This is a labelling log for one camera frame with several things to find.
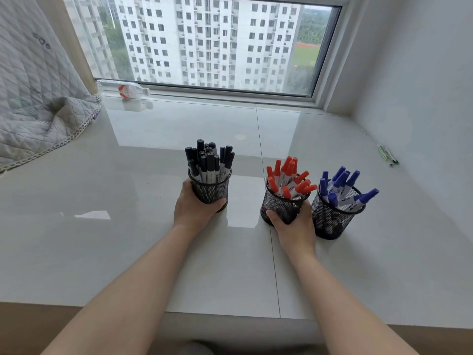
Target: clear plastic bottle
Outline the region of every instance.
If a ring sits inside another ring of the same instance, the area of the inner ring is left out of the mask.
[[[144,88],[136,82],[114,81],[109,79],[97,80],[99,90],[117,90],[123,98],[141,98],[150,95],[150,89]]]

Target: hand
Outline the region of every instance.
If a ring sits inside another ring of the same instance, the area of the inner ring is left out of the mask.
[[[266,214],[276,228],[279,242],[293,264],[305,256],[316,255],[316,231],[312,222],[312,209],[307,200],[302,203],[300,213],[291,224],[285,224],[274,211],[267,210]]]
[[[187,178],[182,183],[181,194],[174,208],[174,226],[183,226],[193,236],[196,236],[226,201],[225,198],[222,198],[212,204],[202,203],[195,196],[191,180]]]

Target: pen holder with red markers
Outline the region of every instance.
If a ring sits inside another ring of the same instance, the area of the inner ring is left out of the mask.
[[[228,180],[232,176],[232,171],[228,174],[228,177],[218,183],[202,183],[196,181],[192,178],[191,170],[187,171],[189,178],[191,179],[192,190],[197,198],[205,204],[214,203],[221,198],[225,198],[227,201],[220,208],[218,212],[221,212],[223,209],[227,208],[228,204]]]
[[[260,210],[261,218],[272,226],[271,220],[266,214],[267,210],[271,210],[275,211],[284,223],[291,224],[299,214],[302,203],[310,196],[310,192],[304,195],[297,194],[292,199],[286,199],[275,195],[268,184],[268,179],[265,180],[265,184],[266,193],[264,194],[263,205]]]
[[[346,197],[360,194],[361,192],[357,188],[353,187],[346,194]],[[349,206],[350,205],[346,205],[337,208],[330,205],[328,202],[323,200],[320,195],[319,185],[317,196],[312,202],[312,221],[314,222],[314,227],[316,229],[316,236],[327,240],[335,240],[339,238],[353,217],[360,214],[366,208],[366,206],[363,206],[363,208],[357,212],[349,213],[344,210]]]

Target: high-rise building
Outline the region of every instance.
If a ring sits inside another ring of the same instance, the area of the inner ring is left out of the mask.
[[[117,71],[98,12],[98,0],[64,0],[94,77],[116,78]]]
[[[283,92],[302,5],[115,0],[135,80]]]

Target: person's right arm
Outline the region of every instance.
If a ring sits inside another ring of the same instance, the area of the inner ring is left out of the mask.
[[[302,283],[330,354],[418,354],[319,263],[311,213],[305,201],[290,225],[273,211],[267,215]]]

